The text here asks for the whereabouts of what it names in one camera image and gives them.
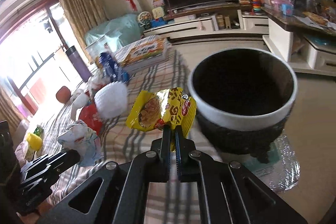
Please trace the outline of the plaid tablecloth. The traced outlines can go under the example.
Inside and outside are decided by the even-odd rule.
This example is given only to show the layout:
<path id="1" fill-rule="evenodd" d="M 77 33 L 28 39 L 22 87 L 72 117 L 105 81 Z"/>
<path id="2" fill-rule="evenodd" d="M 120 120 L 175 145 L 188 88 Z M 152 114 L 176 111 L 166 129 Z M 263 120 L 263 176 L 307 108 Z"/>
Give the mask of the plaid tablecloth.
<path id="1" fill-rule="evenodd" d="M 169 181 L 172 157 L 179 182 L 197 185 L 201 221 L 228 221 L 230 210 L 221 181 L 225 166 L 198 151 L 187 137 L 195 114 L 195 100 L 180 87 L 141 91 L 126 125 L 141 132 L 161 130 L 162 136 L 130 162 L 107 162 L 39 222 L 143 223 L 149 186 Z"/>

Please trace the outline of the cluttered coffee table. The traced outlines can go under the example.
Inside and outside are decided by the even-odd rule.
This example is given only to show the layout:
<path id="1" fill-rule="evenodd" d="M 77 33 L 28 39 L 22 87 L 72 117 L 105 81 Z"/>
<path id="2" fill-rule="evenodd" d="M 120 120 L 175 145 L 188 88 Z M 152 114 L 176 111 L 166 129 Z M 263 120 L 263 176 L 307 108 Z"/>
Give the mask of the cluttered coffee table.
<path id="1" fill-rule="evenodd" d="M 262 39 L 268 49 L 295 72 L 335 76 L 335 24 L 317 14 L 300 12 L 291 5 L 282 11 L 262 8 L 268 16 L 269 34 Z"/>

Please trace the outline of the blue crumpled plastic bag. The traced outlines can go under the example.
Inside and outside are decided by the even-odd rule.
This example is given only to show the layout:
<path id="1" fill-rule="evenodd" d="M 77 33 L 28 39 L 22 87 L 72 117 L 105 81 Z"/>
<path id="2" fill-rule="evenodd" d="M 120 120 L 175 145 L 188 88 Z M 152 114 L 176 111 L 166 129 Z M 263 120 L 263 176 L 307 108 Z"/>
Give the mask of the blue crumpled plastic bag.
<path id="1" fill-rule="evenodd" d="M 104 75 L 111 83 L 122 82 L 127 84 L 130 80 L 129 74 L 108 52 L 99 54 L 99 63 L 102 65 Z"/>

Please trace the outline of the silver foil mat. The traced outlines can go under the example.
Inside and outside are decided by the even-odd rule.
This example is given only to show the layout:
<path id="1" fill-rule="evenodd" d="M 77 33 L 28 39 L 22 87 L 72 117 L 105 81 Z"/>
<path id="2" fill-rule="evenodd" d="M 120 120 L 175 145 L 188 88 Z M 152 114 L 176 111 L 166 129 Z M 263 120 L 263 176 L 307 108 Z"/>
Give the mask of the silver foil mat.
<path id="1" fill-rule="evenodd" d="M 267 152 L 268 163 L 248 155 L 243 165 L 276 193 L 285 192 L 297 185 L 300 165 L 285 133 L 281 134 Z"/>

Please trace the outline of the yellow toy block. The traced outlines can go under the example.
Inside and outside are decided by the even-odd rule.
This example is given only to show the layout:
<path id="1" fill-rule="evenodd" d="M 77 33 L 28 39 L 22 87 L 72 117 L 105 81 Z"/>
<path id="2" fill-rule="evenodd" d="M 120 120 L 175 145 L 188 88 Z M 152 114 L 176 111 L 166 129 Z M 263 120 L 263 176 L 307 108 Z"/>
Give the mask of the yellow toy block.
<path id="1" fill-rule="evenodd" d="M 41 147 L 42 147 L 42 144 L 43 144 L 43 141 L 42 141 L 41 137 L 39 137 L 38 135 L 35 135 L 33 133 L 28 133 L 27 134 L 26 141 L 28 142 L 31 149 L 33 149 L 34 151 L 40 150 Z"/>

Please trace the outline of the red snack bag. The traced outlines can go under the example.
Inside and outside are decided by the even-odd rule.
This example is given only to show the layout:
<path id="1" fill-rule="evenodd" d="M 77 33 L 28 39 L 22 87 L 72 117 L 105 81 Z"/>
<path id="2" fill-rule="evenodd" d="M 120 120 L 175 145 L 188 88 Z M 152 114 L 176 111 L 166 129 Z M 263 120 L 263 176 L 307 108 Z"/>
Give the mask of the red snack bag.
<path id="1" fill-rule="evenodd" d="M 100 135 L 103 122 L 94 102 L 82 108 L 79 114 L 79 120 L 82 120 L 89 128 L 95 131 L 98 136 Z"/>

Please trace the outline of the white TV cabinet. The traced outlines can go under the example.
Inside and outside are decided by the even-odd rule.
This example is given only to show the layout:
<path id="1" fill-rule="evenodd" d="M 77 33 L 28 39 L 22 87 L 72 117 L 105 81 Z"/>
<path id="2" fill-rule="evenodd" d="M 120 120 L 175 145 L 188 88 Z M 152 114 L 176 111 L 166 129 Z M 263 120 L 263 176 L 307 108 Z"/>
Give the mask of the white TV cabinet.
<path id="1" fill-rule="evenodd" d="M 228 13 L 230 28 L 219 28 L 215 15 L 201 17 L 184 22 L 170 23 L 151 28 L 143 36 L 159 35 L 170 40 L 187 40 L 196 38 L 220 38 L 224 36 L 263 36 L 269 34 L 268 17 L 265 15 L 248 15 L 238 9 Z"/>

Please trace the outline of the yellow snack wrapper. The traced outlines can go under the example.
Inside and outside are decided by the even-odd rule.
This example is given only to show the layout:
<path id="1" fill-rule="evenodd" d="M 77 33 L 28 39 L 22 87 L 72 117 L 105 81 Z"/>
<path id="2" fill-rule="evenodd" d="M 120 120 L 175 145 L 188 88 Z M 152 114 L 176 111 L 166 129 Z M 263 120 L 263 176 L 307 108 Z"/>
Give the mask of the yellow snack wrapper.
<path id="1" fill-rule="evenodd" d="M 183 136 L 186 137 L 196 112 L 196 101 L 180 87 L 155 93 L 143 90 L 135 99 L 126 125 L 143 132 L 163 130 L 164 125 L 169 125 L 171 129 L 182 126 Z"/>

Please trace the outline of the beige curtain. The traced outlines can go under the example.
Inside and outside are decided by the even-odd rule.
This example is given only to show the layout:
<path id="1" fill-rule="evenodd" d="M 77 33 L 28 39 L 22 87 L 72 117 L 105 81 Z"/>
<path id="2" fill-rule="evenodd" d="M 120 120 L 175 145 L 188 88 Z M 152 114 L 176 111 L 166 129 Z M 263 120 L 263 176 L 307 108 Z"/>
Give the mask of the beige curtain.
<path id="1" fill-rule="evenodd" d="M 85 49 L 87 45 L 84 38 L 89 30 L 108 20 L 102 0 L 59 0 L 59 2 L 84 55 L 90 63 L 93 63 L 94 59 Z"/>

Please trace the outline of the red apple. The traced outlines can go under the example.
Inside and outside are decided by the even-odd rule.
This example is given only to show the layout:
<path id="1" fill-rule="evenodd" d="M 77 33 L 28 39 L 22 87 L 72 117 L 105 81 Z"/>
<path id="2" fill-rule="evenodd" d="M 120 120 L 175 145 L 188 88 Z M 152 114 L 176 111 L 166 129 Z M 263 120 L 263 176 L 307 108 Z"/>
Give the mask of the red apple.
<path id="1" fill-rule="evenodd" d="M 71 97 L 71 91 L 66 87 L 62 86 L 57 92 L 56 92 L 56 99 L 60 103 L 67 103 L 70 100 Z"/>

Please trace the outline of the purple thermos bottle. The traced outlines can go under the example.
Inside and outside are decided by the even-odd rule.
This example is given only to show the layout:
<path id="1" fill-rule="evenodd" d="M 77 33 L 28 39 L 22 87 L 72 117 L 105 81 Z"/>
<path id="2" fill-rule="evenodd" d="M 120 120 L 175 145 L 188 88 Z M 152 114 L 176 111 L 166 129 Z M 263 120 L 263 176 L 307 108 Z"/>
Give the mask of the purple thermos bottle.
<path id="1" fill-rule="evenodd" d="M 66 55 L 69 58 L 72 65 L 74 66 L 74 68 L 76 69 L 76 71 L 78 72 L 78 74 L 80 75 L 80 77 L 82 78 L 82 80 L 85 83 L 87 83 L 92 74 L 90 73 L 88 67 L 84 63 L 81 56 L 79 55 L 75 46 L 71 46 L 70 48 L 68 48 L 68 50 L 66 50 Z"/>

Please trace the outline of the crumpled white blue wrapper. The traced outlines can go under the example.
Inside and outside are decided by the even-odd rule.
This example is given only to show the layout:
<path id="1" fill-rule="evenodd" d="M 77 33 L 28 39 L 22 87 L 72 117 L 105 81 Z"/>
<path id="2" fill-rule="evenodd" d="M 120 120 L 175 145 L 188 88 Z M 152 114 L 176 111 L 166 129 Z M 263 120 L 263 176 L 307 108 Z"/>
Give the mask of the crumpled white blue wrapper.
<path id="1" fill-rule="evenodd" d="M 94 166 L 101 159 L 101 140 L 96 131 L 82 120 L 74 121 L 58 137 L 58 143 L 66 151 L 75 150 L 80 155 L 79 166 Z"/>

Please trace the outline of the teal covered bundle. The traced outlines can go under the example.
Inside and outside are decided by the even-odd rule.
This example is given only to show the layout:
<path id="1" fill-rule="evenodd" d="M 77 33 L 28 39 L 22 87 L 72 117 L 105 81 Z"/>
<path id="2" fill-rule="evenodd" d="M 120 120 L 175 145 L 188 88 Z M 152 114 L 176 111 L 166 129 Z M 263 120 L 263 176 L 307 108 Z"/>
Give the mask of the teal covered bundle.
<path id="1" fill-rule="evenodd" d="M 117 49 L 138 41 L 144 32 L 137 20 L 137 14 L 125 14 L 118 18 L 108 20 L 91 30 L 85 36 L 87 46 L 99 39 L 107 43 L 114 43 Z"/>

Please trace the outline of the black white trash bin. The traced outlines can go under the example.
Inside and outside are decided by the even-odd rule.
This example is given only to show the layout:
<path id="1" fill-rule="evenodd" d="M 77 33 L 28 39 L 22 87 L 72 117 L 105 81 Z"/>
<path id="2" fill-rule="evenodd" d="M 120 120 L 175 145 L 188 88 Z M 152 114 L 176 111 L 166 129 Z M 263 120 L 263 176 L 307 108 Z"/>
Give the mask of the black white trash bin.
<path id="1" fill-rule="evenodd" d="M 270 52 L 230 48 L 202 60 L 189 75 L 188 90 L 201 132 L 215 148 L 268 163 L 270 146 L 294 106 L 298 80 Z"/>

